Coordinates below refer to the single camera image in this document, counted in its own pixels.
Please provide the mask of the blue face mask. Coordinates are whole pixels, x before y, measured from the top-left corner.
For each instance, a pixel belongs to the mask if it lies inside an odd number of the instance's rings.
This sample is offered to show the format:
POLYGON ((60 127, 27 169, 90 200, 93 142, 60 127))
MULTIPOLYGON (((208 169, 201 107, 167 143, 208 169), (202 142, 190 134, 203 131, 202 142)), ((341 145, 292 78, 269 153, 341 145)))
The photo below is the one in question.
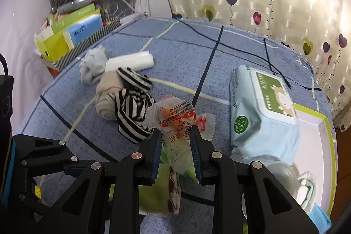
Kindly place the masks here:
POLYGON ((313 205, 312 211, 308 216, 315 224, 320 234, 326 233, 331 228, 331 220, 329 216, 327 216, 317 204, 313 205))

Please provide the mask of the orange snack wrapper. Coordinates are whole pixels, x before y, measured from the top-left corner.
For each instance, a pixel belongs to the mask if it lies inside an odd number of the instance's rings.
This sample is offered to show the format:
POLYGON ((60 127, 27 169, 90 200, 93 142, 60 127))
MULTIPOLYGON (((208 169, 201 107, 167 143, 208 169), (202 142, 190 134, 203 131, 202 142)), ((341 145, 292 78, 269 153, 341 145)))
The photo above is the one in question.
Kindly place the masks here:
POLYGON ((210 141, 215 132, 215 115, 210 113, 198 115, 191 103, 168 95, 146 109, 142 124, 156 128, 162 133, 162 151, 172 169, 195 180, 190 128, 197 126, 201 137, 210 141))

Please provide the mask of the grey sock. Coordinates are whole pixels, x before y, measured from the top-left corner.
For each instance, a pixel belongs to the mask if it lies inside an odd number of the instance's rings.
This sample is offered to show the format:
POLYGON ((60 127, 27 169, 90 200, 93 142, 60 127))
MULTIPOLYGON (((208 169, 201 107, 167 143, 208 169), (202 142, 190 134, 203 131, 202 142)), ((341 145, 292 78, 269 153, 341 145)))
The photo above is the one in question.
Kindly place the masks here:
POLYGON ((107 61, 105 48, 102 45, 88 50, 79 64, 80 81, 86 85, 92 85, 97 82, 105 72, 107 61))

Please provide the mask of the white towel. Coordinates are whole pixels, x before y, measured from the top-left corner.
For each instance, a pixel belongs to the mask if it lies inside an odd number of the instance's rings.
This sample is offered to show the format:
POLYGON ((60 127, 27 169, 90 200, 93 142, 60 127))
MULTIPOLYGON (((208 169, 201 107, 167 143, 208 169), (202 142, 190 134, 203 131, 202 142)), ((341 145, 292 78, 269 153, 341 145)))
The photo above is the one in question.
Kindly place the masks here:
POLYGON ((154 58, 148 51, 110 58, 106 62, 105 72, 118 68, 131 68, 134 71, 146 70, 154 67, 154 58))

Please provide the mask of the clear plastic dome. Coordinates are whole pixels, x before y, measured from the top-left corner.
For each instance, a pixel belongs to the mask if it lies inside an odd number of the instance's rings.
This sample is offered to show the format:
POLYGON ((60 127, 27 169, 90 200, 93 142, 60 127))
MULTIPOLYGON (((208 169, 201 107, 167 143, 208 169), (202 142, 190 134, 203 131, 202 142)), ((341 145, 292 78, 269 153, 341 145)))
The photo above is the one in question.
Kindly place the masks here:
POLYGON ((267 169, 276 177, 280 184, 286 188, 293 198, 297 197, 299 182, 291 166, 284 162, 273 162, 267 165, 267 169))

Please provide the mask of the white tray with yellow rim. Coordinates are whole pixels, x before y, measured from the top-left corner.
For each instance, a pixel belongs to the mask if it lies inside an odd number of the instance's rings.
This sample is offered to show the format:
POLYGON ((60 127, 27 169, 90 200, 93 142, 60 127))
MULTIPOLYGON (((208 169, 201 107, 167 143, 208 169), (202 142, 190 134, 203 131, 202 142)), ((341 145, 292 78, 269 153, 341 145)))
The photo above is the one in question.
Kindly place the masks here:
POLYGON ((315 203, 330 215, 337 188, 336 140, 325 115, 297 103, 293 106, 301 134, 294 165, 299 173, 309 171, 315 175, 315 203))

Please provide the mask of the wet wipes pack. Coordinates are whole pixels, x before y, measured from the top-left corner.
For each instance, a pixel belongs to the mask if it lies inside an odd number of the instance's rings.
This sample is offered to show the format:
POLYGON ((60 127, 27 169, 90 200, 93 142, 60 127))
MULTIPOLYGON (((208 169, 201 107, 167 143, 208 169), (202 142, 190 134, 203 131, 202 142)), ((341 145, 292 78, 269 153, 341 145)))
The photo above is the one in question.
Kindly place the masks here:
POLYGON ((231 73, 231 159, 291 165, 299 144, 296 112, 281 78, 241 65, 231 73))

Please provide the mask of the black white striped sock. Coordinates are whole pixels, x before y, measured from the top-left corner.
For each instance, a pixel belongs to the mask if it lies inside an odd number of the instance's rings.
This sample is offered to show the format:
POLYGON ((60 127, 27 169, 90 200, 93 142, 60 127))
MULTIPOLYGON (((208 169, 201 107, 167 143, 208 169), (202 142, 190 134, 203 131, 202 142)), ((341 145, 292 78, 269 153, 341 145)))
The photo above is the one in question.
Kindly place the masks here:
POLYGON ((146 110, 155 104, 155 99, 148 94, 153 84, 147 76, 131 68, 119 67, 116 72, 125 83, 125 88, 114 98, 118 130, 129 141, 139 144, 149 138, 154 130, 142 124, 146 110))

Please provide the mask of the beige striped sock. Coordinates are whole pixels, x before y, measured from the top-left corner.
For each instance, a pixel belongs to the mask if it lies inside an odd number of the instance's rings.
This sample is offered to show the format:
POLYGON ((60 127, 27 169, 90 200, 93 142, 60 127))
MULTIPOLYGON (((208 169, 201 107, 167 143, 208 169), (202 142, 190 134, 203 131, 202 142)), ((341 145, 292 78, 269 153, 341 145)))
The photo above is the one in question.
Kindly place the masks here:
POLYGON ((95 107, 98 115, 107 121, 115 121, 115 96, 125 88, 124 80, 117 71, 105 72, 96 87, 95 107))

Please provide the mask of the yellow green cardboard box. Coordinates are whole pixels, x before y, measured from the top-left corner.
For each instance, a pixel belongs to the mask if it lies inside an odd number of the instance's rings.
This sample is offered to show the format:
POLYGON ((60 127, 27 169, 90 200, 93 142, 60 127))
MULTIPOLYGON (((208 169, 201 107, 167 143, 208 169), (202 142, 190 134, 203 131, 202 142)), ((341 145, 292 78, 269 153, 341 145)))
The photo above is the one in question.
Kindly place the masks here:
MULTIPOLYGON (((75 21, 73 24, 70 24, 68 27, 74 25, 78 21, 92 15, 92 14, 100 14, 100 9, 96 9, 94 12, 86 15, 85 17, 75 21)), ((57 33, 53 34, 49 38, 45 40, 38 40, 37 47, 44 59, 56 62, 62 56, 64 56, 67 52, 69 52, 69 48, 64 40, 63 31, 66 30, 68 27, 61 29, 57 33)))

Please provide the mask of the blue tissue pack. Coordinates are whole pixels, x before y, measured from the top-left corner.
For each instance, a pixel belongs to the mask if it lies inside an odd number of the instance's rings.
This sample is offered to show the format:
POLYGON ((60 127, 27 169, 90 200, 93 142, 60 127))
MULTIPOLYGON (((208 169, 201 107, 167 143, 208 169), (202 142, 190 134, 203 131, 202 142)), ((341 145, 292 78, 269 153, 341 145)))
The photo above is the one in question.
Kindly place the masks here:
POLYGON ((92 14, 63 31, 64 40, 69 50, 103 28, 100 14, 92 14))

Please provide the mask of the striped storage box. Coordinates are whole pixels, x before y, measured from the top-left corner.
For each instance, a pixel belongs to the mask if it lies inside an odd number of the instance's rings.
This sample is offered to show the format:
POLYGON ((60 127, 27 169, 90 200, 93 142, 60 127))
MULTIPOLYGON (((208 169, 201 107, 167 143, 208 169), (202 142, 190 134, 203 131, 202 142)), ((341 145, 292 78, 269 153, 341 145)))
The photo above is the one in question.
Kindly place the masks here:
POLYGON ((52 72, 52 76, 56 77, 68 64, 70 64, 75 58, 77 58, 81 53, 83 53, 86 49, 90 48, 91 45, 105 37, 114 29, 121 26, 121 22, 119 18, 107 18, 107 25, 102 29, 94 32, 88 38, 81 41, 75 48, 67 52, 64 56, 58 59, 56 62, 52 62, 44 59, 43 56, 40 56, 40 61, 51 70, 56 72, 54 75, 52 72))

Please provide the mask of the green flat box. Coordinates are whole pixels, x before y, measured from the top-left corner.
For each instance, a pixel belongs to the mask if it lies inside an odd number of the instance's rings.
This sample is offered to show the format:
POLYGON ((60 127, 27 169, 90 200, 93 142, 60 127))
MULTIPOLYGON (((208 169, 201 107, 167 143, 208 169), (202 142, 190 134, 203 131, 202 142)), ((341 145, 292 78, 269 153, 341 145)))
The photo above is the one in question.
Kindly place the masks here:
POLYGON ((94 12, 96 10, 94 3, 91 3, 81 9, 78 9, 70 14, 67 14, 57 21, 54 21, 53 24, 50 26, 53 34, 57 33, 61 29, 69 26, 70 24, 74 23, 75 21, 85 17, 86 15, 94 12))

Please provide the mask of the grey oval case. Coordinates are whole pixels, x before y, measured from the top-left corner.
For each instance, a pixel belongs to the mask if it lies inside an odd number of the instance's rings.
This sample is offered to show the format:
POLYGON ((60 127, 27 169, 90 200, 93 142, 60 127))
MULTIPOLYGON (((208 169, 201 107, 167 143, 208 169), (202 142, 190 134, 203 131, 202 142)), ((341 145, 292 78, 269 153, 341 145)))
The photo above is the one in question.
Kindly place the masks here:
POLYGON ((92 3, 92 0, 73 0, 58 7, 59 15, 69 14, 92 3))

